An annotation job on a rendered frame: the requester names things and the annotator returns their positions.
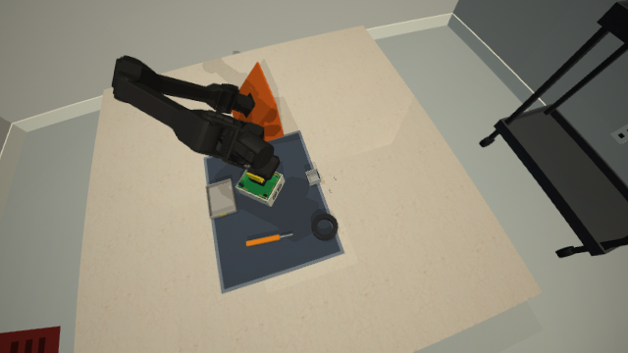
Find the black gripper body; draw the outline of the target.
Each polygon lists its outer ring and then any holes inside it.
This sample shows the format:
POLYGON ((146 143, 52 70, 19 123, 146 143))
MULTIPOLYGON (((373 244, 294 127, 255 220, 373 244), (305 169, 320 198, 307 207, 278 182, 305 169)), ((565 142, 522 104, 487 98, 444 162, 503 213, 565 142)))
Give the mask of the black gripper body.
MULTIPOLYGON (((217 145, 216 145, 216 148, 215 148, 215 149, 219 151, 219 150, 220 150, 221 145, 222 145, 222 144, 221 144, 221 142, 220 142, 220 141, 218 141, 218 143, 217 143, 217 145)), ((236 163, 238 163, 238 164, 240 164, 240 165, 243 165, 243 166, 244 166, 244 164, 249 165, 251 168, 255 169, 255 168, 254 168, 254 167, 252 167, 250 164, 248 164, 246 161, 244 161, 244 159, 243 159, 243 158, 241 158, 240 156, 238 156, 238 154, 236 154, 236 153, 231 154, 231 156, 230 156, 229 160, 231 160, 231 161, 233 161, 233 162, 236 162, 236 163)), ((275 173, 276 169, 278 168, 279 164, 280 164, 280 159, 279 159, 279 157, 278 157, 278 156, 273 155, 273 156, 272 156, 272 158, 271 158, 271 160, 269 161, 269 163, 268 163, 265 167, 263 167, 262 169, 255 169, 255 170, 254 170, 254 173, 255 173, 257 176, 259 176, 259 177, 262 177, 262 178, 264 178, 264 179, 269 180, 269 179, 271 179, 271 178, 272 178, 272 176, 273 176, 273 174, 275 173)))

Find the dark grey work mat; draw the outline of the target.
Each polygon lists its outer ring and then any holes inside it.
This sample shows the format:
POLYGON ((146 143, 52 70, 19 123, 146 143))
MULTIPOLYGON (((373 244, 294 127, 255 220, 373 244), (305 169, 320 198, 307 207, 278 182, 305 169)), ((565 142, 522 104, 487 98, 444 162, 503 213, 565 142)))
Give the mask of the dark grey work mat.
POLYGON ((207 185, 233 181, 237 212, 211 219, 222 293, 281 276, 344 254, 338 233, 323 241, 312 232, 320 214, 330 214, 320 183, 309 185, 314 170, 301 131, 267 141, 280 159, 276 172, 285 183, 272 207, 241 194, 236 186, 245 169, 220 158, 203 157, 207 185), (285 236, 246 246, 246 241, 285 236))

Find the yellow power plug with grey cables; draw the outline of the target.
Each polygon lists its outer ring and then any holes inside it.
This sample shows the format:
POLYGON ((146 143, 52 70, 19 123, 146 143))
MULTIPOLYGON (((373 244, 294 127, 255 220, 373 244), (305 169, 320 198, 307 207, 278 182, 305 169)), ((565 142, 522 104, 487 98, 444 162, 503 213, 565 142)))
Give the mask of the yellow power plug with grey cables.
MULTIPOLYGON (((249 166, 247 166, 247 165, 244 165, 243 167, 244 167, 246 170, 248 170, 248 168, 249 168, 249 166)), ((254 180, 258 181, 258 182, 261 182, 261 183, 262 183, 262 182, 263 182, 263 180, 264 180, 264 178, 262 178, 262 177, 260 177, 260 176, 255 176, 255 175, 253 175, 253 174, 251 174, 251 173, 246 173, 246 174, 248 175, 248 177, 249 177, 249 178, 254 179, 254 180)))

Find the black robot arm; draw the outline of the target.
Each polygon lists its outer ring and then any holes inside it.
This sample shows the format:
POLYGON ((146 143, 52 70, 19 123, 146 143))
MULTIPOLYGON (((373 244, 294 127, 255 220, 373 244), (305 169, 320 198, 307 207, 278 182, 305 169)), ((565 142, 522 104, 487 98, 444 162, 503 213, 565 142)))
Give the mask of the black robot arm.
POLYGON ((229 160, 238 154, 255 169, 271 160, 274 146, 265 141, 264 127, 231 116, 232 110, 246 118, 255 107, 252 94, 239 93, 228 83, 201 86, 156 74, 136 58, 116 59, 112 87, 116 100, 131 104, 173 129, 178 140, 193 152, 229 160), (189 110, 165 95, 204 102, 213 110, 189 110), (223 114, 224 113, 224 114, 223 114), (220 150, 216 150, 218 141, 220 150))

